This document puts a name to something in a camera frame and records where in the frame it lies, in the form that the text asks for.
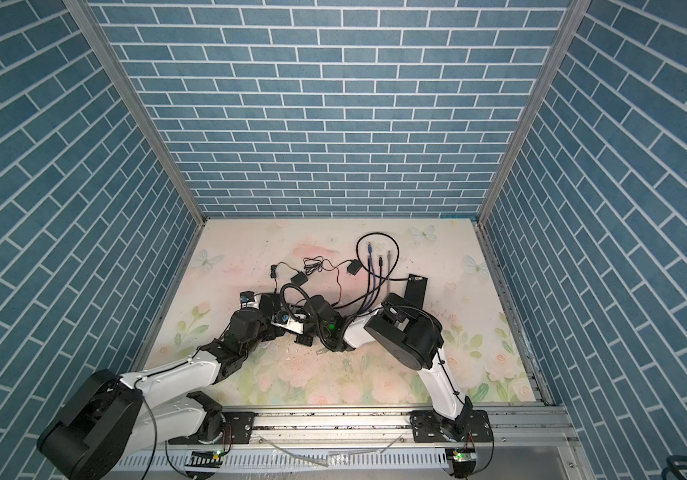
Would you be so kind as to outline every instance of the brick wall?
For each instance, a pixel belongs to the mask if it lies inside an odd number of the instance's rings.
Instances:
[[[124,370],[194,225],[60,0],[0,3],[0,479],[73,385]]]
[[[594,0],[489,231],[598,478],[687,455],[687,0]]]
[[[207,214],[474,216],[569,0],[215,3],[90,2]]]

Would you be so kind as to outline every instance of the blue brick wallpaper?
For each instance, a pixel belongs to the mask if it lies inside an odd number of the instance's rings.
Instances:
[[[0,3],[0,480],[72,386],[123,370],[194,233],[60,0]]]
[[[490,217],[598,478],[687,455],[687,0],[593,0]]]
[[[90,2],[209,216],[473,216],[568,4]]]

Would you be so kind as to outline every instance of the metal corner post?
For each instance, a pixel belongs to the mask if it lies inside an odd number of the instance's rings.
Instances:
[[[170,181],[173,182],[175,190],[183,198],[186,208],[191,212],[197,225],[203,226],[205,215],[202,209],[196,202],[191,189],[186,185],[185,178],[180,173],[177,165],[175,165],[172,154],[170,154],[159,130],[154,125],[154,121],[151,120],[146,111],[143,101],[140,100],[140,96],[138,96],[135,87],[130,82],[127,72],[122,67],[117,52],[111,47],[106,33],[98,24],[98,19],[95,17],[87,0],[64,0],[64,4],[93,49],[111,83],[117,89],[127,110],[130,111],[130,114],[135,119],[140,132],[149,142],[151,149],[154,150],[156,158],[159,160],[162,168],[164,168],[164,171],[167,172]]]
[[[511,135],[509,145],[503,153],[501,164],[495,172],[488,193],[485,195],[483,204],[479,208],[477,222],[481,225],[485,224],[492,213],[492,207],[501,194],[501,189],[503,188],[506,178],[509,176],[511,168],[514,167],[517,155],[519,155],[519,151],[522,149],[528,132],[535,121],[535,115],[538,114],[541,104],[546,98],[546,94],[549,92],[551,82],[553,82],[554,78],[557,76],[559,65],[562,63],[562,59],[565,58],[565,53],[567,53],[568,47],[576,31],[578,31],[581,20],[583,20],[584,14],[590,3],[591,0],[572,0],[568,11],[565,13],[565,17],[562,19],[562,23],[554,39],[554,44],[552,44],[549,49],[549,54],[546,56],[543,68],[541,68],[539,77],[535,81],[532,93],[530,93],[527,104],[525,104],[525,108],[522,110],[521,119],[517,124],[516,130],[514,130],[514,133]]]

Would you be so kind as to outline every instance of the floral table mat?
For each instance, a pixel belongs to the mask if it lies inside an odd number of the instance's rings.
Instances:
[[[387,233],[399,242],[394,277],[417,274],[429,279],[424,308],[442,322],[450,370],[473,402],[534,401],[469,220],[210,220],[154,341],[146,368],[184,358],[219,336],[232,312],[239,308],[240,292],[273,292],[270,265],[286,262],[301,269],[304,257],[320,255],[338,264],[354,257],[361,235],[374,231]],[[392,251],[392,258],[396,256],[394,245],[383,236],[369,239],[373,258],[383,256],[386,269],[387,250]],[[365,242],[360,251],[365,260]],[[362,269],[352,276],[346,265],[337,275],[340,288],[335,271],[312,274],[303,288],[310,295],[322,294],[329,302],[338,300],[338,295],[343,303],[357,298],[365,292],[367,273]],[[281,286],[296,272],[280,265],[277,273]],[[402,295],[405,283],[392,282],[389,289]],[[379,299],[386,294],[384,287]],[[299,299],[288,296],[289,301]],[[241,370],[204,392],[227,406],[429,401],[417,373],[377,342],[353,352],[330,352],[319,339],[311,347],[294,340],[288,332],[261,343]]]

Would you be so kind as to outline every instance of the floral tablecloth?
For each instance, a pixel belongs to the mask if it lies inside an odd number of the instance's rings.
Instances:
[[[495,287],[469,220],[325,219],[210,220],[151,350],[146,368],[190,355],[226,328],[239,308],[239,293],[273,292],[270,265],[286,262],[301,269],[304,257],[323,256],[338,264],[354,257],[357,239],[382,231],[399,242],[395,277],[429,279],[424,308],[443,324],[450,370],[474,403],[531,402],[535,398],[519,358]],[[373,257],[394,245],[371,237]],[[360,246],[363,259],[367,244]],[[303,288],[329,302],[357,298],[367,273],[340,269],[317,272]],[[279,285],[295,274],[280,265]],[[404,282],[392,282],[402,295]],[[382,289],[379,298],[387,294]],[[288,300],[300,297],[288,296]],[[287,333],[264,342],[230,378],[204,392],[227,406],[426,403],[418,375],[397,362],[377,342],[353,352],[329,352],[315,339],[311,347]]]

